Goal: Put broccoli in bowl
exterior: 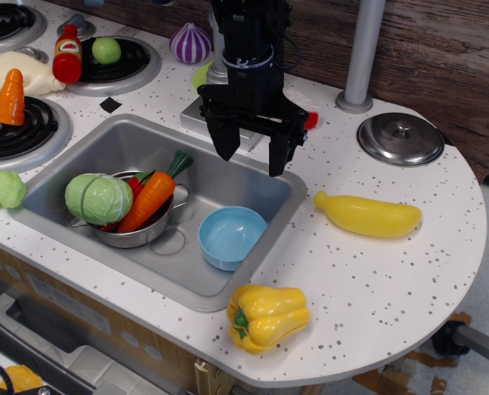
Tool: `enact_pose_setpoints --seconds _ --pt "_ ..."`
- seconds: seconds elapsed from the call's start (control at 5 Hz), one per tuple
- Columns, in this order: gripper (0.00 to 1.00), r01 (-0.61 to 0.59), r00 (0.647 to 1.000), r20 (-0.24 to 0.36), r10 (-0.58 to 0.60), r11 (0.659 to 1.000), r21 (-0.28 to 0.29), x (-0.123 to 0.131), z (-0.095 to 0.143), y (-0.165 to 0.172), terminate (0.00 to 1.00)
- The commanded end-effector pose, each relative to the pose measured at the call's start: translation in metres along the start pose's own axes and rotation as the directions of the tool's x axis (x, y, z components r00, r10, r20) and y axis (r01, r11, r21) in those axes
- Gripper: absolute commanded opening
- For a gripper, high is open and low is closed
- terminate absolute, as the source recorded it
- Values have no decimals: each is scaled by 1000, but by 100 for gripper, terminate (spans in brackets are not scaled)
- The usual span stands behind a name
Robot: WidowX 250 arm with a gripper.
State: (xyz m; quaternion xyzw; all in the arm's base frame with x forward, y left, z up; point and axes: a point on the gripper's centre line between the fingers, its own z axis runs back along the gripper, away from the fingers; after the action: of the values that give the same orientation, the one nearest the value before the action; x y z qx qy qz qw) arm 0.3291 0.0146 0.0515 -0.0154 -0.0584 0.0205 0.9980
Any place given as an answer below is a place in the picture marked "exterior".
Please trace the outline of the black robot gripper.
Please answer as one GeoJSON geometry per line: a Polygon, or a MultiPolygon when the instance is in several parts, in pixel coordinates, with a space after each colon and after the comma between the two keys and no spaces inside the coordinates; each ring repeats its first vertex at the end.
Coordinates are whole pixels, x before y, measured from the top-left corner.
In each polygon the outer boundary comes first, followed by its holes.
{"type": "Polygon", "coordinates": [[[308,113],[285,97],[284,76],[268,62],[259,67],[228,68],[226,84],[198,88],[200,114],[217,154],[228,161],[240,147],[240,130],[270,138],[269,175],[283,174],[298,146],[305,143],[308,113]]]}

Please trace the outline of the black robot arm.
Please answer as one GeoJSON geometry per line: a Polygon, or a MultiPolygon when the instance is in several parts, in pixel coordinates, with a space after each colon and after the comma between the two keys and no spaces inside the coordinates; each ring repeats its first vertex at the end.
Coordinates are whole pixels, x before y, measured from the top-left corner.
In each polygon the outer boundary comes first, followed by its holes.
{"type": "Polygon", "coordinates": [[[223,35],[228,82],[201,85],[200,114],[217,154],[229,160],[240,147],[240,130],[269,137],[269,174],[281,175],[305,143],[309,114],[284,94],[284,44],[291,25],[286,1],[214,1],[223,35]]]}

